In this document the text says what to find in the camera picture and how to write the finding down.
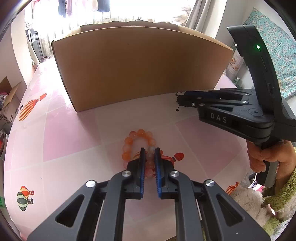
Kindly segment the right hand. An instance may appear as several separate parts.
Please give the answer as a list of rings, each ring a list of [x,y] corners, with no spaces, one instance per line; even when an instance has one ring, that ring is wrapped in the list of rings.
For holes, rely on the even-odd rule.
[[[279,162],[276,179],[288,179],[295,169],[295,150],[290,141],[284,141],[274,146],[261,149],[254,143],[247,141],[247,153],[250,168],[256,172],[264,172],[267,167],[263,161],[269,163]]]

